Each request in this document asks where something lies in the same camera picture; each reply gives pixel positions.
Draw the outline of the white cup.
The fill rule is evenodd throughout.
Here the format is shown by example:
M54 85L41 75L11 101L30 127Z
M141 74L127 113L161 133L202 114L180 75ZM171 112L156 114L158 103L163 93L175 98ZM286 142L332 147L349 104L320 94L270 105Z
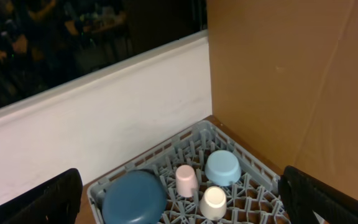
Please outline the white cup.
M208 220L220 220L226 214L227 198L223 189L212 186L206 189L200 200L200 211Z

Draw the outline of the dark blue plate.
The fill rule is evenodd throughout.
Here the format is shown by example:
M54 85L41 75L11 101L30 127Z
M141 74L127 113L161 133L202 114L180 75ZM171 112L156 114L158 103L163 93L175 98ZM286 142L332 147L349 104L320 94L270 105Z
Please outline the dark blue plate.
M116 179L107 189L102 216L107 224L156 224L166 204L161 181L149 172L135 170Z

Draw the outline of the pink cup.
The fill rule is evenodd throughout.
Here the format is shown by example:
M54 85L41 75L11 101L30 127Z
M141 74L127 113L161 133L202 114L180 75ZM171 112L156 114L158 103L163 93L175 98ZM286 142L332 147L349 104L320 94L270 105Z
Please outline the pink cup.
M177 193L185 198L194 196L193 191L198 190L198 179L194 168L189 165L180 166L175 172Z

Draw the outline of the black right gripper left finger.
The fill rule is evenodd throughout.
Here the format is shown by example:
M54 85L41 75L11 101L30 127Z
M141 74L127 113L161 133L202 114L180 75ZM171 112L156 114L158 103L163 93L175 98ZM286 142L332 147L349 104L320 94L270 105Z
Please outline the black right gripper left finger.
M74 223L82 191L78 169L68 169L0 205L0 223Z

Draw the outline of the light blue bowl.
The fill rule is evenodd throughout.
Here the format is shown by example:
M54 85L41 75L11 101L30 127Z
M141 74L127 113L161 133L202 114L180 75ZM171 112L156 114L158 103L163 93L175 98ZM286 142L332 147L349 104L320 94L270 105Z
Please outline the light blue bowl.
M233 153L218 150L209 155L204 173L214 184L226 187L241 178L241 167L238 158Z

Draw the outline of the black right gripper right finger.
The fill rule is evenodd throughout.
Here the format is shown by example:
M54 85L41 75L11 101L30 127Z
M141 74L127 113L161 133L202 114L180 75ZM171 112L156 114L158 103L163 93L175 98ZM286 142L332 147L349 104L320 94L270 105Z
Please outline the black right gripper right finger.
M278 192L292 223L358 224L358 200L293 166L286 166Z

